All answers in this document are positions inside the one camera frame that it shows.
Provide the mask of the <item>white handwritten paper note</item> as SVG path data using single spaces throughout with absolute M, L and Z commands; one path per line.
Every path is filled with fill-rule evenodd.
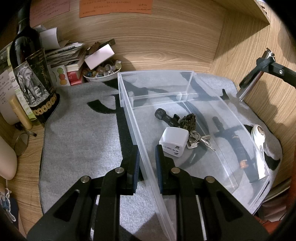
M 0 81 L 0 111 L 4 120 L 9 125 L 14 125 L 19 122 L 19 119 L 9 103 L 10 97 L 15 95 L 15 90 L 11 84 L 9 72 L 7 70 L 1 73 Z

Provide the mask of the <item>grey black patterned mat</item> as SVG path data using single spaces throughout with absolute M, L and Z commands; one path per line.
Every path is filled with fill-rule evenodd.
M 225 99 L 250 132 L 263 124 L 266 134 L 264 155 L 274 181 L 282 160 L 279 140 L 244 102 L 235 98 L 234 83 L 224 77 L 197 73 L 216 93 L 226 90 Z M 58 89 L 60 102 L 46 123 L 40 162 L 40 202 L 45 214 L 83 175 L 97 178 L 130 156 L 132 138 L 117 80 L 81 84 Z M 119 235 L 121 240 L 168 240 L 163 233 L 148 195 L 142 174 L 134 196 L 121 198 Z

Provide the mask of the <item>silver black folding tool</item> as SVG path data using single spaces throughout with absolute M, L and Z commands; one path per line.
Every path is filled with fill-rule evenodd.
M 256 61 L 256 66 L 251 70 L 240 82 L 240 90 L 237 92 L 236 97 L 243 101 L 246 95 L 252 90 L 257 81 L 262 77 L 265 70 L 269 65 L 275 62 L 275 57 L 273 51 L 266 49 L 261 58 Z

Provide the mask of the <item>white bowl of beads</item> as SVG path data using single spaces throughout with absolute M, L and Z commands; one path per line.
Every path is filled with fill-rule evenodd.
M 121 68 L 120 60 L 106 60 L 93 70 L 89 68 L 84 69 L 82 74 L 87 82 L 106 82 L 116 79 Z

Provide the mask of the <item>clear plastic organizer box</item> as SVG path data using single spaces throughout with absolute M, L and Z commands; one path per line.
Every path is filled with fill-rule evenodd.
M 155 148 L 167 127 L 154 113 L 162 108 L 169 116 L 196 115 L 196 131 L 210 135 L 215 151 L 203 144 L 185 148 L 175 165 L 192 176 L 216 178 L 250 213 L 270 180 L 259 180 L 256 151 L 245 124 L 222 97 L 192 71 L 148 70 L 118 75 L 120 105 L 125 111 L 132 141 L 141 155 L 140 167 L 160 225 L 168 240 L 176 239 L 175 199 L 159 192 Z

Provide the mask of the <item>dark wine bottle elephant label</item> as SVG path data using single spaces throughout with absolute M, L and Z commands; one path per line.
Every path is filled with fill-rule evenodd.
M 59 103 L 40 34 L 30 27 L 30 5 L 18 12 L 18 31 L 10 48 L 16 81 L 37 120 L 45 124 Z

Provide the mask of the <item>white handheld massager device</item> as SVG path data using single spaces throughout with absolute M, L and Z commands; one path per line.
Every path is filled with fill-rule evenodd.
M 258 149 L 258 151 L 256 151 L 255 166 L 258 171 L 259 180 L 262 180 L 269 175 L 264 157 L 265 132 L 260 125 L 254 125 L 251 130 L 251 136 Z

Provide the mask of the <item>white travel power adapter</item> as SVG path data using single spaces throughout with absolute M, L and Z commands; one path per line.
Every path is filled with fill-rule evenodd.
M 187 130 L 167 127 L 159 140 L 159 144 L 162 146 L 164 152 L 179 158 L 187 146 L 188 138 L 189 132 Z

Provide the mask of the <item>stack of papers and books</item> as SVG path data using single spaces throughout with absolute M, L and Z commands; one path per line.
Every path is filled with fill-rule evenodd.
M 84 53 L 85 43 L 64 39 L 57 27 L 39 32 L 47 64 L 67 65 L 78 61 Z

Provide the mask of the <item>pink sticky note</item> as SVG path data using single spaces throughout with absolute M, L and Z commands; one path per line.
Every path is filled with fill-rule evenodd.
M 68 12 L 69 0 L 32 1 L 30 7 L 30 26 L 35 27 L 46 20 Z

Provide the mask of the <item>white folded card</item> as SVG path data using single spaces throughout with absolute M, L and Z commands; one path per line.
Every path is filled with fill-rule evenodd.
M 90 69 L 94 69 L 102 62 L 111 58 L 114 54 L 115 52 L 113 51 L 112 47 L 109 44 L 107 44 L 98 49 L 93 54 L 86 56 L 84 62 Z

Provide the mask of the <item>orange sticky note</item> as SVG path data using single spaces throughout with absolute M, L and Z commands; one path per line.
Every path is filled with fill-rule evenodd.
M 79 1 L 79 18 L 105 15 L 109 13 L 141 13 L 151 14 L 150 0 L 93 0 Z

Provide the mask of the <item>red small box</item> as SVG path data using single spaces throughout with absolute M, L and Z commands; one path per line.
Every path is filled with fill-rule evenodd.
M 78 84 L 82 84 L 84 82 L 81 68 L 77 71 L 67 72 L 67 77 L 70 82 L 70 85 L 78 85 Z

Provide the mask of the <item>bunch of keys with pinecone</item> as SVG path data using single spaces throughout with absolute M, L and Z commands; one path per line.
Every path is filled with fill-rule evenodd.
M 158 108 L 155 113 L 155 117 L 158 120 L 164 121 L 170 127 L 182 128 L 189 132 L 189 138 L 187 140 L 187 147 L 189 149 L 194 149 L 199 143 L 203 143 L 209 149 L 215 151 L 214 147 L 210 144 L 209 140 L 210 135 L 201 136 L 196 131 L 196 115 L 189 113 L 188 115 L 180 118 L 177 114 L 174 114 L 173 117 L 167 115 L 166 111 L 162 108 Z

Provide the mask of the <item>traffic light picture card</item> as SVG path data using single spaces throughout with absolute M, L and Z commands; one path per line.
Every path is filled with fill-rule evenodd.
M 70 82 L 64 65 L 59 65 L 51 68 L 51 72 L 53 85 L 55 87 L 70 86 Z

